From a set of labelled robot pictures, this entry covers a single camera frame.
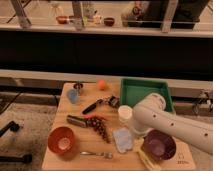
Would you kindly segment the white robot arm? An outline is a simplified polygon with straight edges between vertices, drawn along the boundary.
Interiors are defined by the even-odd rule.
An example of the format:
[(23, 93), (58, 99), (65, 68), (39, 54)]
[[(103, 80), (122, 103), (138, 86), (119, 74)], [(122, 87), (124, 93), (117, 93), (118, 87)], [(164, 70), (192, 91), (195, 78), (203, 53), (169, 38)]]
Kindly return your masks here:
[(132, 108), (132, 127), (139, 133), (150, 127), (213, 155), (213, 125), (177, 116), (165, 110), (166, 100), (150, 93)]

